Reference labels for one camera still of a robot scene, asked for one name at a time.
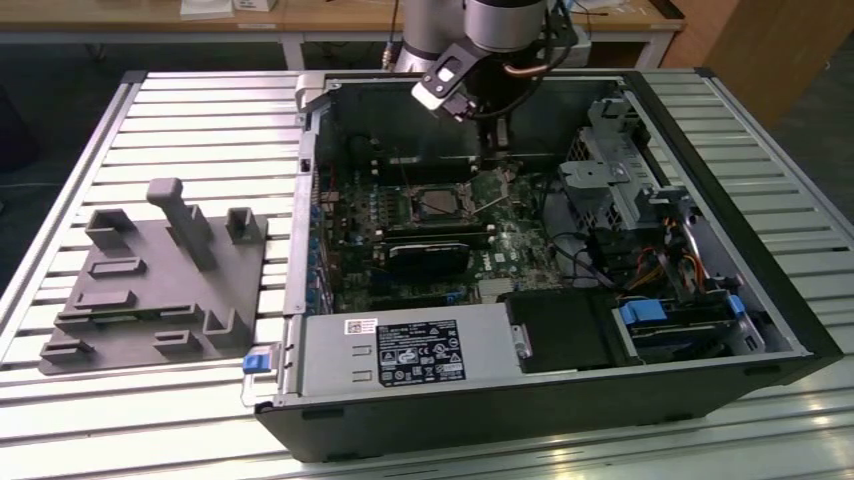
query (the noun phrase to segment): cardboard box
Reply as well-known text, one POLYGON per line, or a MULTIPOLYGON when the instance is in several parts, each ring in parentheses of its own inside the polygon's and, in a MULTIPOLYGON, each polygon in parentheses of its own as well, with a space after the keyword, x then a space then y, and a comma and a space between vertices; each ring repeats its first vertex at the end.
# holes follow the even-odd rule
POLYGON ((276 0, 233 0, 236 10, 268 12, 276 5, 276 0))

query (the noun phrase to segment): barcode sticker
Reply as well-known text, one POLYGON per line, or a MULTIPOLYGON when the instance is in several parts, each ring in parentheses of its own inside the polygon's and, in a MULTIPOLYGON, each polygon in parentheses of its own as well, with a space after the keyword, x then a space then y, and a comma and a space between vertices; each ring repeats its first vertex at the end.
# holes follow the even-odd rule
POLYGON ((375 318, 351 318, 344 322, 344 335, 359 335, 376 332, 375 318))

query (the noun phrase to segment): wooden cabinet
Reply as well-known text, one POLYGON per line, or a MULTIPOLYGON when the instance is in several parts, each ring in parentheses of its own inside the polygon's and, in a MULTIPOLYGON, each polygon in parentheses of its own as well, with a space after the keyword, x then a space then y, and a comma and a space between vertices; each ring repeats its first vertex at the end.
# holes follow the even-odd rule
POLYGON ((686 16, 662 67, 714 70, 774 126, 854 29, 854 0, 672 0, 686 16))

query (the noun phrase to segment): gray vertical peg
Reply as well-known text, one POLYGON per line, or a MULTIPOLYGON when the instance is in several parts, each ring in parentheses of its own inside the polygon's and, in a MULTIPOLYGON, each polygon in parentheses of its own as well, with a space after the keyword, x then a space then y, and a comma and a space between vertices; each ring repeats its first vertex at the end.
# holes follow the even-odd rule
POLYGON ((199 271, 212 270, 216 268, 216 258, 208 246, 209 225, 199 208, 193 206, 191 210, 184 204, 183 189, 177 178, 155 178, 148 184, 145 199, 163 210, 172 226, 172 236, 189 254, 199 271))

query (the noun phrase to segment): table leg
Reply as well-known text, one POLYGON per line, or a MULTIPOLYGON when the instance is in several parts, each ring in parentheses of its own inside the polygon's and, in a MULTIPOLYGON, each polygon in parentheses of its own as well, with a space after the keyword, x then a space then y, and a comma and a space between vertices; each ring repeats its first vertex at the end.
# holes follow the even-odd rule
POLYGON ((305 60, 303 58, 303 38, 301 35, 281 35, 281 51, 284 52, 284 62, 288 70, 305 70, 305 60))
POLYGON ((674 32, 654 32, 650 33, 650 35, 651 38, 643 46, 643 51, 640 52, 638 63, 635 64, 635 68, 638 69, 652 69, 659 67, 662 59, 664 58, 664 53, 667 53, 667 47, 670 46, 674 32))

